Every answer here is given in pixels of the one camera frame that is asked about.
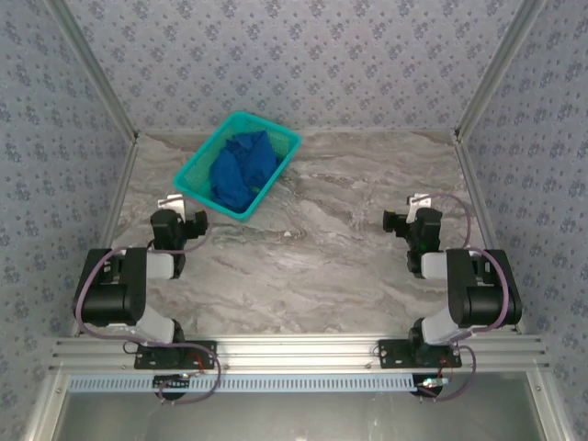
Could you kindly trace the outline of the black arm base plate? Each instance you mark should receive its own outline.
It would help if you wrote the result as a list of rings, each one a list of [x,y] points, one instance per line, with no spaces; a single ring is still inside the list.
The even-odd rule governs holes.
[[[448,345],[413,343],[408,339],[378,341],[379,363],[384,369],[392,368],[461,368],[459,354]]]
[[[140,345],[135,354],[135,369],[212,370],[215,361],[207,352],[194,347],[148,347]]]

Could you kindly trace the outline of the grey metal panel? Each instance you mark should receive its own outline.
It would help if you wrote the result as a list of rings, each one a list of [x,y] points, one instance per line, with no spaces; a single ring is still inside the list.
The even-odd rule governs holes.
[[[163,405],[123,375],[47,379],[25,441],[576,441],[537,372],[482,373],[460,397],[408,392],[221,392]]]

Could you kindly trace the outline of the aluminium frame post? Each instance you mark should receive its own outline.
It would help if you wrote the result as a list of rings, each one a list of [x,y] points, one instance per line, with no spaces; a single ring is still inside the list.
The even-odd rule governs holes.
[[[43,0],[48,7],[53,19],[60,28],[65,40],[73,50],[77,60],[81,63],[85,73],[96,89],[97,95],[105,105],[110,117],[129,142],[136,140],[136,130],[133,128],[130,118],[122,106],[114,88],[111,86],[104,69],[85,37],[82,28],[78,25],[74,15],[65,0]]]
[[[481,81],[456,126],[456,140],[463,144],[475,129],[485,108],[548,0],[522,0],[506,28]]]

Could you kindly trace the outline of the blue t-shirt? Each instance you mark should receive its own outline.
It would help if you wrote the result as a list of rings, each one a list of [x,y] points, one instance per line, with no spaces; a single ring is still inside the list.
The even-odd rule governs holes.
[[[247,211],[278,165],[265,130],[233,135],[209,168],[211,199],[230,211]]]

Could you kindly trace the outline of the teal plastic basket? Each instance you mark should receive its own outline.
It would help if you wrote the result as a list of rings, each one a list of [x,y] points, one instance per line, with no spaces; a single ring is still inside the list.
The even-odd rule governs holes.
[[[276,172],[257,194],[257,197],[247,211],[242,213],[230,211],[211,199],[209,168],[219,155],[220,150],[225,146],[225,142],[233,135],[262,130],[268,133],[273,150],[279,160],[279,165],[277,166]],[[300,146],[301,137],[299,134],[266,119],[245,112],[235,112],[213,132],[180,169],[175,175],[174,185],[186,196],[224,215],[230,216],[238,221],[247,221],[271,186],[275,184],[281,173],[285,170]]]

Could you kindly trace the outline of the small black controller board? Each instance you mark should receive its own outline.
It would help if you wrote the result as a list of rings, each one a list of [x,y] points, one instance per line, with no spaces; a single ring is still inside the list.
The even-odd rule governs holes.
[[[417,397],[436,398],[449,383],[449,380],[444,377],[436,377],[433,375],[414,375],[413,395]]]
[[[152,380],[152,387],[156,390],[182,390],[187,389],[190,378],[185,375],[156,375]]]

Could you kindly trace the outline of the aluminium cross rail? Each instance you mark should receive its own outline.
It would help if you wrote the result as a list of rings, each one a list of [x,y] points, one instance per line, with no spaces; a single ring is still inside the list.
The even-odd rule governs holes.
[[[381,371],[380,334],[237,334],[213,335],[222,370],[227,374],[343,374]],[[479,373],[549,370],[536,335],[496,332],[466,342],[475,353]],[[123,373],[134,357],[122,343],[88,336],[59,338],[48,366],[51,372]]]

